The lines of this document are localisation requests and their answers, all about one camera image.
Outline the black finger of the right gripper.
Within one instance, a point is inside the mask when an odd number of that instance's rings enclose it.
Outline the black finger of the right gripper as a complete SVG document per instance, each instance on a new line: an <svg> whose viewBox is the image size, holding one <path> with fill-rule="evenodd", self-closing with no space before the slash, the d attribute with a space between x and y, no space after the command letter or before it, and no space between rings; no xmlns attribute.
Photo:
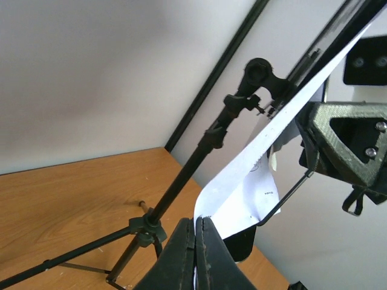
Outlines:
<svg viewBox="0 0 387 290"><path fill-rule="evenodd" d="M364 198L386 201L386 104L310 102L295 122L303 147L299 164L351 184L343 211L360 216Z"/></svg>

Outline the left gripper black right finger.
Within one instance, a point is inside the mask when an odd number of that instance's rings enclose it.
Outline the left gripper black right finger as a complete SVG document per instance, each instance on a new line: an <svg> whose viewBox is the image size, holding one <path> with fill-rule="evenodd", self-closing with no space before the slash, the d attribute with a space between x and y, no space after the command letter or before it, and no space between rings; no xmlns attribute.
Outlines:
<svg viewBox="0 0 387 290"><path fill-rule="evenodd" d="M195 289L255 289L237 267L209 217L196 220Z"/></svg>

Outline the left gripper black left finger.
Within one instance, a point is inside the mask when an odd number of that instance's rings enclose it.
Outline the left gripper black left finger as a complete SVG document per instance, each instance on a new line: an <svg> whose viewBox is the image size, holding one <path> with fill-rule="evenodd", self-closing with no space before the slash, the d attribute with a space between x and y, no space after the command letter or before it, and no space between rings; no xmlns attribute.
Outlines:
<svg viewBox="0 0 387 290"><path fill-rule="evenodd" d="M195 234L192 220L182 218L159 258L135 289L193 289Z"/></svg>

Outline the black music stand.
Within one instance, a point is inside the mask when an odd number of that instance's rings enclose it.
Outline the black music stand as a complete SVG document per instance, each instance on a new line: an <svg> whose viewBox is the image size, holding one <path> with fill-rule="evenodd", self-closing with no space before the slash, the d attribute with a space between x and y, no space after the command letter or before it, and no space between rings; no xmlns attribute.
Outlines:
<svg viewBox="0 0 387 290"><path fill-rule="evenodd" d="M56 266L71 267L73 258L127 235L133 235L134 238L113 269L107 272L106 281L110 285L115 285L118 275L139 248L153 245L159 256L164 249L162 242L167 238L161 226L161 217L205 157L214 149L223 146L228 127L240 112L258 108L260 99L256 95L257 90L265 88L271 93L273 100L270 112L274 118L334 55L349 44L351 37L363 28L367 29L385 8L385 1L344 2L296 65L289 79L275 77L271 65L266 60L251 60L245 67L244 77L236 94L226 96L224 109L205 131L198 147L154 208L147 209L141 217L131 219L128 226L119 231L3 280L1 288L11 287Z"/></svg>

